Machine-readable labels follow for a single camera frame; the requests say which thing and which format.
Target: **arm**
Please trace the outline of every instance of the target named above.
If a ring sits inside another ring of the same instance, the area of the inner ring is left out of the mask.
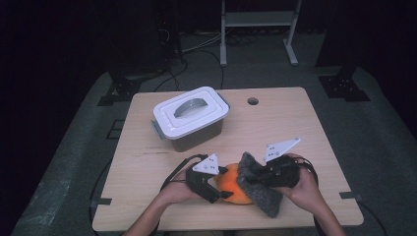
[[[181,171],[174,177],[174,181],[185,180],[185,171]],[[159,222],[165,210],[177,203],[190,199],[198,199],[199,196],[193,193],[184,182],[171,182],[150,202],[148,207],[139,216],[135,223],[126,231],[124,236],[148,236]]]
[[[296,206],[313,214],[327,235],[346,235],[333,211],[326,203],[312,173],[300,169],[300,181],[293,188],[280,187],[277,191],[286,196]]]

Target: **person's left hand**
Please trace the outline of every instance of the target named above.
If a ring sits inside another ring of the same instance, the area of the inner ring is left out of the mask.
[[[201,198],[185,183],[185,171],[186,170],[181,170],[172,181],[160,191],[159,196],[164,198],[167,203],[178,204],[187,200]]]

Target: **hand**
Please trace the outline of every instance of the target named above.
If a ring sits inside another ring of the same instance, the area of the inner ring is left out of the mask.
[[[288,153],[290,157],[297,161],[303,161],[301,155]],[[275,188],[281,194],[291,200],[296,206],[302,208],[312,214],[319,213],[323,207],[327,207],[327,203],[319,190],[319,186],[313,174],[306,168],[300,168],[300,180],[294,188],[278,187]]]
[[[164,199],[171,205],[191,199],[200,199],[201,197],[194,193],[185,183],[185,172],[186,170],[181,170],[171,182],[160,191],[158,197]]]

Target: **gray cloth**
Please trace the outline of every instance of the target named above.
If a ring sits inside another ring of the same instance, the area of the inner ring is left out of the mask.
[[[279,213],[282,194],[256,181],[261,165],[248,152],[243,153],[238,166],[237,183],[243,192],[267,216],[275,218]]]

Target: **dark background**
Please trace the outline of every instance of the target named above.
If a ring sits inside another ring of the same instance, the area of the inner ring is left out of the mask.
[[[249,11],[294,4],[227,0],[227,7],[241,3]],[[172,30],[170,9],[150,0],[1,1],[0,234],[13,230],[95,80],[109,66],[165,67],[172,48],[161,46],[158,29]],[[219,30],[219,0],[181,0],[179,10],[180,31]],[[297,25],[327,30],[317,66],[367,70],[414,136],[416,10],[411,0],[304,0]]]

